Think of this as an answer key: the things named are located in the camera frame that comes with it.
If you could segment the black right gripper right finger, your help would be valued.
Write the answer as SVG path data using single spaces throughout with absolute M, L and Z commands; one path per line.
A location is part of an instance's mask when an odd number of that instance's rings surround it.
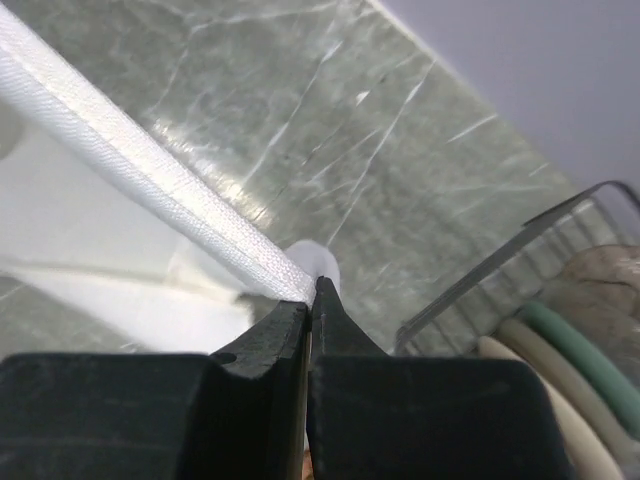
M 513 360 L 396 357 L 346 314 L 312 307 L 308 436 L 318 479 L 571 479 L 548 394 Z

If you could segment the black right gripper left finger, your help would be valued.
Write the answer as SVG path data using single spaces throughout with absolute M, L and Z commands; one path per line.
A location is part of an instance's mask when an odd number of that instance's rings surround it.
M 5 479 L 297 479 L 308 309 L 210 354 L 25 353 L 1 364 Z

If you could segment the white cloth napkin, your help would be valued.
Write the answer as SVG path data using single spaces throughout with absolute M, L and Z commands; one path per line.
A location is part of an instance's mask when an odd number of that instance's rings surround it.
M 277 247 L 8 9 L 1 352 L 211 353 L 250 295 L 310 305 L 335 257 Z

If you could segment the cream white plate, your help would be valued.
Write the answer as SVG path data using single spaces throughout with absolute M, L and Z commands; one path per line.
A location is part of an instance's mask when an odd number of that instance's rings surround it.
M 521 362 L 537 376 L 580 479 L 633 479 L 639 472 L 637 442 L 577 368 L 523 321 L 504 321 L 478 339 L 477 351 Z

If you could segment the teal green plate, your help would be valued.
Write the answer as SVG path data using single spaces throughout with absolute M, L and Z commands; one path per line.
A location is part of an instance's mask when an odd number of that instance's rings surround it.
M 525 303 L 519 317 L 578 370 L 623 428 L 638 439 L 639 390 L 622 371 L 562 316 L 542 303 Z

